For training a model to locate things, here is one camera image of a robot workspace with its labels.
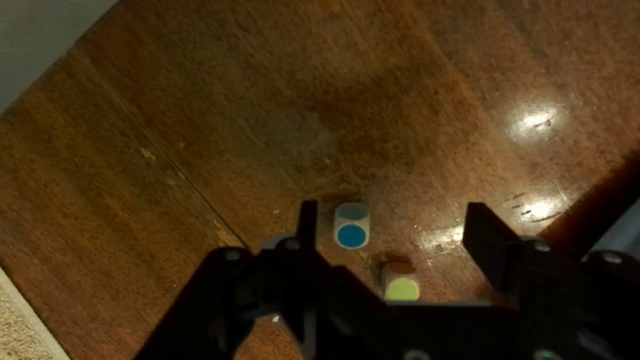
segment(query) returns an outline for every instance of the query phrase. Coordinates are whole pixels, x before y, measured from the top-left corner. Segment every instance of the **hardwood floor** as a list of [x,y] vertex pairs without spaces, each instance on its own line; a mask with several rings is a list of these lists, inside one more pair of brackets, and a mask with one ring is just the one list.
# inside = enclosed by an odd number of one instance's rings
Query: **hardwood floor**
[[[637,22],[622,0],[122,0],[0,120],[0,261],[73,358],[130,358],[209,248],[262,248],[304,197],[367,283],[403,253],[423,299],[485,297],[466,202],[571,248],[579,199],[640,172]],[[329,237],[343,199],[371,209],[365,250]],[[290,358],[274,325],[240,358]]]

